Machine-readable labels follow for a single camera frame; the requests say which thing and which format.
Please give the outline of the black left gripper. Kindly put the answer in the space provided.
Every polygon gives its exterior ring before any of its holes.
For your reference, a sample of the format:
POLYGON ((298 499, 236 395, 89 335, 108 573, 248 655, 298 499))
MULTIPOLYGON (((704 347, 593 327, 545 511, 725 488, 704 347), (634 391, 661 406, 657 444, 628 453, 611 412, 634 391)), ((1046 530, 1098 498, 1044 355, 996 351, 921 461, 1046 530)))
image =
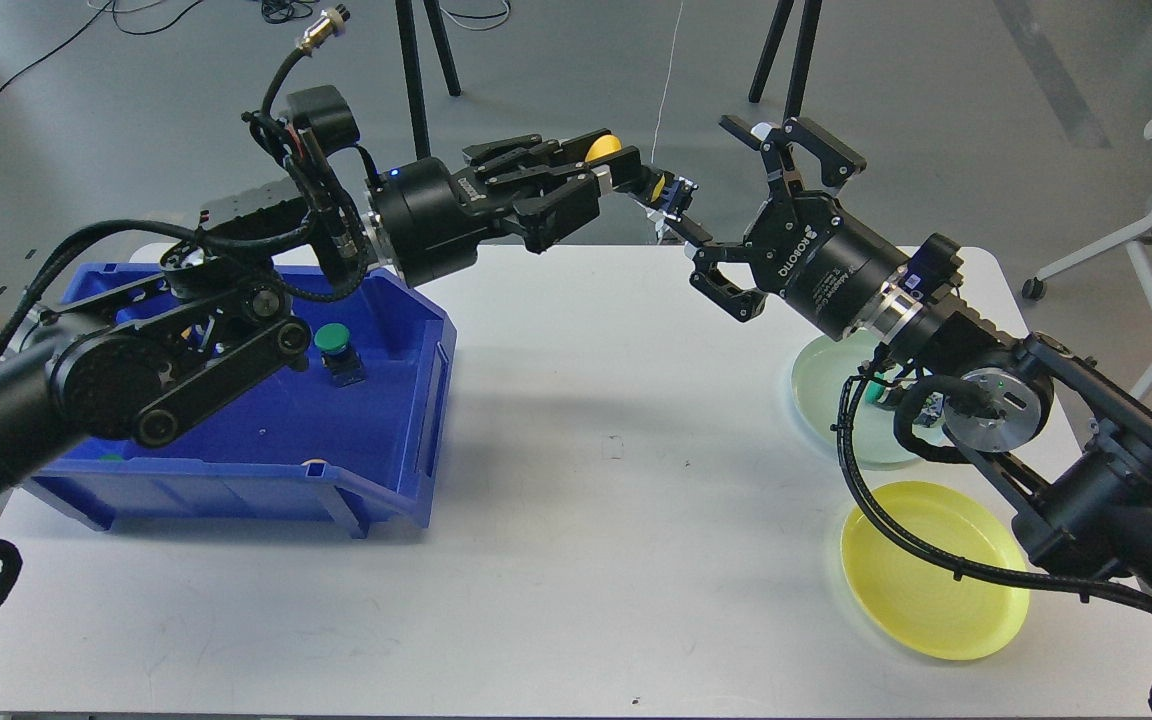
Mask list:
MULTIPOLYGON (((454 176, 438 158, 391 170, 371 192, 371 205, 399 275, 407 286, 417 287, 468 268, 477 260, 480 242, 506 234, 500 219, 507 215, 508 232, 535 253, 598 218, 600 197, 617 194, 602 194, 594 170, 584 164, 599 132, 609 131, 594 129, 567 141, 524 135, 476 143, 463 149, 468 168, 454 176), (550 192, 517 200, 511 209, 516 192, 507 187, 550 192)), ((690 245, 712 241, 685 214, 681 222, 668 223, 690 245)))

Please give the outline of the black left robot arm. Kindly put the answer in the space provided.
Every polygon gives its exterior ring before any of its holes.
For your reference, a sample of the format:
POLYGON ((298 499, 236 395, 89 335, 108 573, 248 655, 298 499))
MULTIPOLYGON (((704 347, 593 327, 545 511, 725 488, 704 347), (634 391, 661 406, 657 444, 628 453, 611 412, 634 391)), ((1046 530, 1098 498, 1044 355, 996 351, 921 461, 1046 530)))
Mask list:
MULTIPOLYGON (((285 367, 306 367, 311 329, 296 300, 333 304, 391 266, 411 287, 467 270, 486 240, 535 253, 631 196, 679 223, 696 185, 652 167, 608 129, 567 141, 536 135, 468 146, 467 169, 420 158, 387 173, 362 154, 370 213, 332 156, 361 150, 338 88, 273 104, 285 78, 349 10, 317 14, 243 123, 291 181, 291 209, 262 206, 207 228, 115 219, 65 237, 0 329, 0 493, 83 439, 161 448, 285 367)), ((0 607, 18 582, 18 548, 0 539, 0 607)))

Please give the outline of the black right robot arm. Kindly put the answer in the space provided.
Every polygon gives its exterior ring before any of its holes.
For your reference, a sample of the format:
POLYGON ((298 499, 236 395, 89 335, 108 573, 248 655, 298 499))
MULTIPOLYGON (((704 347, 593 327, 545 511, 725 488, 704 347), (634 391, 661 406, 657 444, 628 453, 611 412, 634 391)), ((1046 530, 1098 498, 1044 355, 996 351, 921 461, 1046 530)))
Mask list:
POLYGON ((768 196, 740 241, 690 237, 692 286, 741 323, 774 295, 831 340, 876 338, 872 359, 846 378, 832 429, 861 514, 956 578, 1152 614, 1149 407, 1056 340, 1015 336, 975 310, 960 293, 956 242, 932 234, 901 250, 846 211, 838 190, 863 158, 812 120, 719 123, 759 156, 768 196), (861 392, 879 384, 896 391, 892 435, 904 450, 973 468, 1005 497, 1028 570, 938 547, 884 509, 855 447, 861 392))

